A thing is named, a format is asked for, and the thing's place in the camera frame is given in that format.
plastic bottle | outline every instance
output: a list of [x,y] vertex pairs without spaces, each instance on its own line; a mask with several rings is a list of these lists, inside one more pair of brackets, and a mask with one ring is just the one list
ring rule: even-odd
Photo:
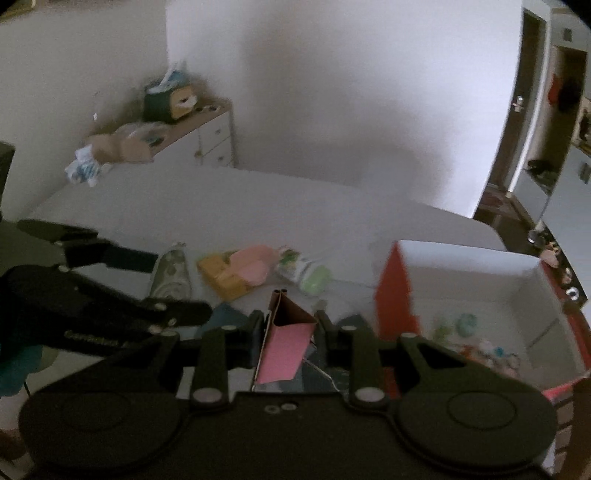
[[281,247],[276,272],[314,297],[320,295],[332,281],[331,271],[322,263],[304,257],[297,250]]

teal cloth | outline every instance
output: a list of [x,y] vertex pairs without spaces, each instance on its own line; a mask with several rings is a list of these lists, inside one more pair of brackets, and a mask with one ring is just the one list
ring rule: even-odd
[[23,347],[0,363],[0,397],[10,397],[21,391],[28,374],[39,370],[42,352],[41,345]]

door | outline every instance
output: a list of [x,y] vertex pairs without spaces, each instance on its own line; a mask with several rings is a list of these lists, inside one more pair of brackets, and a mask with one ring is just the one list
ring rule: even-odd
[[517,158],[521,154],[519,147],[523,148],[521,141],[529,127],[531,114],[528,109],[534,107],[537,85],[535,79],[540,78],[539,71],[542,67],[540,51],[543,49],[546,24],[543,20],[534,17],[524,10],[523,32],[521,41],[521,54],[517,78],[515,79],[515,91],[513,100],[509,106],[509,115],[505,124],[505,132],[496,154],[492,167],[489,183],[500,189],[506,189],[506,179],[510,169],[517,164]]

white dresser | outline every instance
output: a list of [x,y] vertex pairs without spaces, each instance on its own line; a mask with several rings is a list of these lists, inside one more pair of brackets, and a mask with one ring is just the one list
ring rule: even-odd
[[233,167],[230,104],[213,100],[216,107],[196,111],[171,126],[167,138],[152,149],[155,161],[183,158],[206,167]]

red cloth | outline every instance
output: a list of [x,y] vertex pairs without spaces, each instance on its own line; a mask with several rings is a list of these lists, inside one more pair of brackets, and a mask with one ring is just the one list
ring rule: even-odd
[[554,74],[554,79],[552,80],[552,87],[550,87],[550,91],[548,92],[548,101],[550,105],[555,106],[558,104],[558,96],[560,95],[560,91],[563,87],[563,81],[560,77]]
[[394,341],[405,332],[421,334],[418,318],[411,312],[410,294],[406,266],[396,243],[375,293],[380,339]]
[[575,383],[577,383],[579,381],[580,381],[580,378],[578,378],[577,380],[573,380],[572,382],[566,383],[564,385],[561,385],[559,387],[554,387],[549,390],[545,390],[544,396],[548,400],[554,401],[554,399],[559,398],[559,396],[561,396],[562,394],[564,394],[566,392],[570,391],[572,393],[573,386],[575,385]]

